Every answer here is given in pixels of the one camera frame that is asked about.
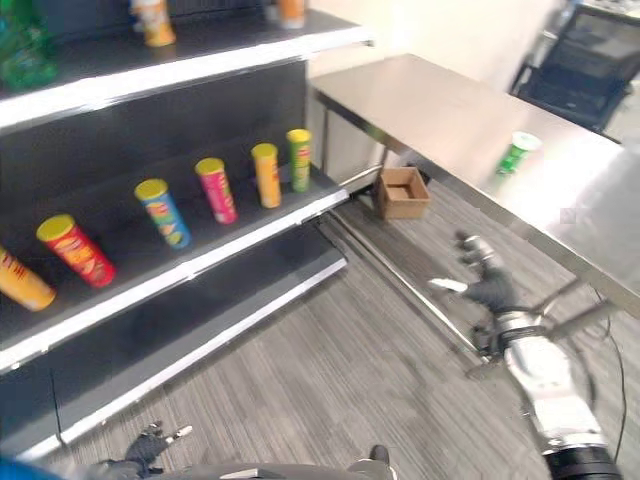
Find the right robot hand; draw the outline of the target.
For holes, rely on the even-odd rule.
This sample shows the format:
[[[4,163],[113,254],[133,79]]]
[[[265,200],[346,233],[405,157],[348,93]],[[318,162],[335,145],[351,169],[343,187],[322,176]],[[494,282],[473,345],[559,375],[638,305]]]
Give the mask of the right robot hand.
[[[429,285],[464,297],[494,315],[515,311],[519,307],[519,299],[513,280],[493,247],[478,235],[462,230],[455,233],[455,238],[456,246],[462,253],[461,262],[474,267],[478,279],[467,284],[448,278],[433,278],[429,280]]]

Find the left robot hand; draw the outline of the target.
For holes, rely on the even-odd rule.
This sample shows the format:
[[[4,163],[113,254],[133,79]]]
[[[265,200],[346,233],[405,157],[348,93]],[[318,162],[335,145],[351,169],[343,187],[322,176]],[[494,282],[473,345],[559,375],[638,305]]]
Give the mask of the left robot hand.
[[[165,433],[163,422],[154,421],[147,425],[127,448],[125,459],[149,467],[165,450],[192,432],[193,426],[185,425],[174,432]]]

